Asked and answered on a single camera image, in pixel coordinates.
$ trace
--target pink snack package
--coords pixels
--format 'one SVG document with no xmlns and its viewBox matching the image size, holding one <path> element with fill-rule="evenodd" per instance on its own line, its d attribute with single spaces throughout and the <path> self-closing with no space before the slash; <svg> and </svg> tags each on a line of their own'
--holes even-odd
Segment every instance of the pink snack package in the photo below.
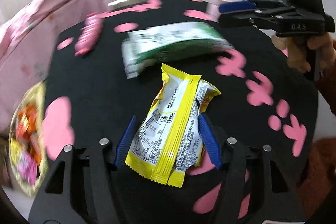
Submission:
<svg viewBox="0 0 336 224">
<path fill-rule="evenodd" d="M 30 185 L 35 184 L 37 176 L 37 163 L 28 152 L 22 151 L 17 164 L 17 170 L 20 172 L 23 179 L 27 180 Z"/>
<path fill-rule="evenodd" d="M 97 13 L 89 14 L 85 20 L 85 27 L 82 28 L 82 34 L 75 44 L 75 55 L 82 55 L 95 46 L 102 29 L 102 19 Z"/>
</svg>

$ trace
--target brown sleeve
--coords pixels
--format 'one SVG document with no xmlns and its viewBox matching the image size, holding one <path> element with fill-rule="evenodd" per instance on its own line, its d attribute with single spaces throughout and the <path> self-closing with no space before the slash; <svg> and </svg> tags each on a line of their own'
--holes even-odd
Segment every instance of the brown sleeve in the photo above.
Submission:
<svg viewBox="0 0 336 224">
<path fill-rule="evenodd" d="M 316 81 L 315 85 L 330 105 L 331 112 L 336 115 L 336 61 L 334 67 L 325 71 L 323 77 Z"/>
<path fill-rule="evenodd" d="M 307 217 L 310 217 L 336 185 L 336 138 L 322 139 L 313 144 L 309 166 L 297 192 Z"/>
</svg>

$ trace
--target finger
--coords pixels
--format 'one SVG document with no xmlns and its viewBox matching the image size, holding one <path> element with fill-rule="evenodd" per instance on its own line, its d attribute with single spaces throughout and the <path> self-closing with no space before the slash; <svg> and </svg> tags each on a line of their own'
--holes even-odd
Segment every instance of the finger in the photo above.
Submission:
<svg viewBox="0 0 336 224">
<path fill-rule="evenodd" d="M 311 50 L 316 50 L 325 44 L 333 44 L 333 40 L 329 33 L 325 33 L 319 37 L 311 37 L 307 41 L 308 48 Z"/>
<path fill-rule="evenodd" d="M 305 73 L 310 71 L 310 65 L 305 58 L 305 47 L 297 45 L 293 40 L 287 40 L 288 58 L 287 64 L 290 68 L 295 68 L 299 72 Z"/>
<path fill-rule="evenodd" d="M 320 68 L 322 70 L 332 68 L 335 64 L 336 51 L 332 43 L 326 43 L 321 47 L 322 58 Z"/>
<path fill-rule="evenodd" d="M 276 35 L 272 36 L 271 38 L 273 45 L 279 49 L 284 50 L 286 48 L 285 40 L 286 37 L 277 37 Z"/>
</svg>

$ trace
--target yellow snack bag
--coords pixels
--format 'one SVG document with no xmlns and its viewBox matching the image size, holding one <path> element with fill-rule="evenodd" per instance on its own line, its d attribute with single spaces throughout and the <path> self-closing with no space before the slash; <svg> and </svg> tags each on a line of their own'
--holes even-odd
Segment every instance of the yellow snack bag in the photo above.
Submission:
<svg viewBox="0 0 336 224">
<path fill-rule="evenodd" d="M 14 166 L 17 166 L 21 152 L 21 144 L 16 139 L 12 138 L 10 141 L 10 158 Z"/>
<path fill-rule="evenodd" d="M 201 80 L 162 64 L 163 86 L 137 131 L 126 164 L 153 181 L 181 187 L 189 166 L 199 164 L 203 142 L 198 133 L 198 107 L 205 111 L 220 92 Z"/>
</svg>

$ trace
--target black tablecloth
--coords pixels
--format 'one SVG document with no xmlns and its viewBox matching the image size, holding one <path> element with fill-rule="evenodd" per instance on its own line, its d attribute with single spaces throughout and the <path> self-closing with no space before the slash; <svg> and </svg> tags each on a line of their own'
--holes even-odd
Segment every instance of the black tablecloth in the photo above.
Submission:
<svg viewBox="0 0 336 224">
<path fill-rule="evenodd" d="M 184 15 L 186 10 L 205 12 L 206 5 L 205 2 L 191 0 L 162 0 L 160 9 L 107 17 L 95 48 L 83 57 L 74 56 L 74 44 L 83 22 L 65 30 L 57 44 L 69 37 L 75 39 L 71 45 L 53 54 L 46 82 L 45 108 L 60 96 L 70 98 L 76 148 L 87 147 L 106 135 L 112 135 L 112 141 L 117 142 L 113 139 L 113 132 L 123 132 L 133 114 L 139 121 L 145 118 L 152 100 L 161 89 L 162 80 L 161 64 L 147 68 L 135 79 L 126 79 L 120 46 L 127 33 L 116 33 L 114 27 L 135 22 L 139 24 L 136 30 L 141 30 L 185 21 L 207 22 L 246 57 L 243 68 L 246 76 L 224 76 L 216 72 L 216 66 L 220 65 L 217 56 L 231 57 L 226 52 L 168 64 L 189 74 L 202 75 L 202 79 L 216 86 L 222 94 L 215 97 L 207 109 L 213 124 L 224 128 L 227 134 L 246 145 L 262 147 L 269 144 L 280 157 L 286 172 L 297 181 L 314 134 L 317 90 L 302 75 L 288 68 L 286 56 L 257 28 L 221 29 L 216 22 Z M 245 82 L 250 79 L 259 83 L 253 71 L 260 72 L 272 82 L 272 105 L 253 106 L 248 103 L 246 98 L 251 91 Z M 290 107 L 287 117 L 280 118 L 282 125 L 291 126 L 290 114 L 293 114 L 307 130 L 303 149 L 297 157 L 292 153 L 294 140 L 287 138 L 282 128 L 275 131 L 268 125 L 269 117 L 277 115 L 276 106 L 281 99 L 287 101 Z M 147 180 L 127 166 L 113 172 L 113 177 L 130 223 L 183 223 L 182 216 L 188 217 L 189 223 L 204 223 L 209 213 L 198 215 L 192 211 L 192 206 L 221 181 L 220 172 L 211 170 L 186 176 L 183 187 L 175 188 Z M 94 218 L 90 189 L 84 188 L 88 214 Z"/>
</svg>

